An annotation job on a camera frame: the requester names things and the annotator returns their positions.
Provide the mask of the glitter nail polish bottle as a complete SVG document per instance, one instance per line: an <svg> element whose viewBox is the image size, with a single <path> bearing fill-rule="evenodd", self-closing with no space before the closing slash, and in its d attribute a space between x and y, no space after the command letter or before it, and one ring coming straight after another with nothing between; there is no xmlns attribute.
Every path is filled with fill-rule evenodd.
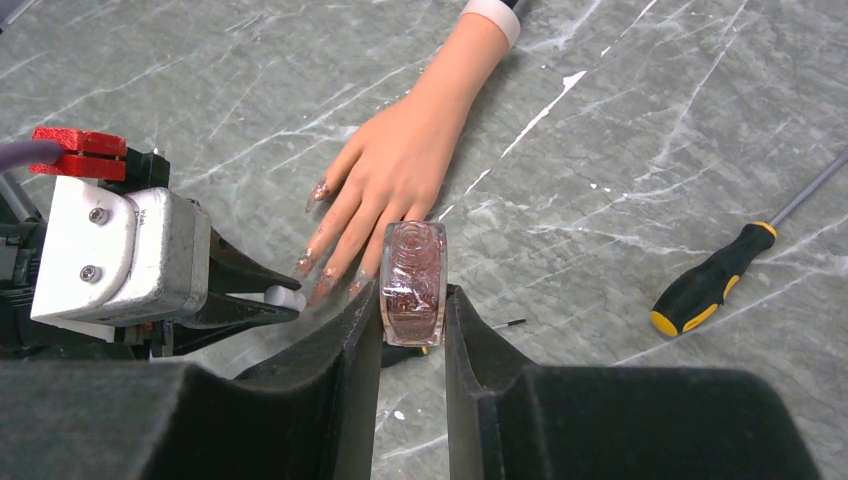
<svg viewBox="0 0 848 480"><path fill-rule="evenodd" d="M399 347L443 343L447 235L438 222L399 221L385 230L379 304L386 341Z"/></svg>

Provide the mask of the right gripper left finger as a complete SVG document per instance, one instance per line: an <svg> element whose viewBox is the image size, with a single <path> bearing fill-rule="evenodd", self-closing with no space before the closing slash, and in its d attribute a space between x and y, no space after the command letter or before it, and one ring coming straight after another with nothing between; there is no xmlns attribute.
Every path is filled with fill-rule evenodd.
<svg viewBox="0 0 848 480"><path fill-rule="evenodd" d="M187 362L5 361L5 479L366 479L382 347L376 284L221 378Z"/></svg>

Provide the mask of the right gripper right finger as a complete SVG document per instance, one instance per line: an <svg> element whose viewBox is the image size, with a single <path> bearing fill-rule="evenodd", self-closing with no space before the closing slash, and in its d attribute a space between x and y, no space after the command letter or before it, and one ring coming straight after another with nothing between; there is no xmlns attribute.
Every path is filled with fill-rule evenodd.
<svg viewBox="0 0 848 480"><path fill-rule="evenodd" d="M454 479L816 479L781 398L742 370L540 365L448 290Z"/></svg>

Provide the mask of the white nail polish cap brush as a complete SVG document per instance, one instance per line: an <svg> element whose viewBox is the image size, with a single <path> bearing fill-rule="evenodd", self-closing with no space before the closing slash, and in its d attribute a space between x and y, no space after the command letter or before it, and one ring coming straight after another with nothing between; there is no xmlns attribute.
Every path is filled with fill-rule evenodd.
<svg viewBox="0 0 848 480"><path fill-rule="evenodd" d="M300 292L281 285L268 287L263 295L266 304L302 312L306 308L307 298Z"/></svg>

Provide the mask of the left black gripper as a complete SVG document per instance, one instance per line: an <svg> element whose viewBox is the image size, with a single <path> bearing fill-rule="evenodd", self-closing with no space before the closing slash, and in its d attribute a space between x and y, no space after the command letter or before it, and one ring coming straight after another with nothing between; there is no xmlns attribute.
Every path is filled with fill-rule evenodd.
<svg viewBox="0 0 848 480"><path fill-rule="evenodd" d="M209 290L204 306L196 313L173 320L159 320L120 327L112 355L117 360L151 361L186 355L248 329L296 320L300 313L287 307L221 294L264 293L272 286L292 291L301 283L253 260L211 230Z"/></svg>

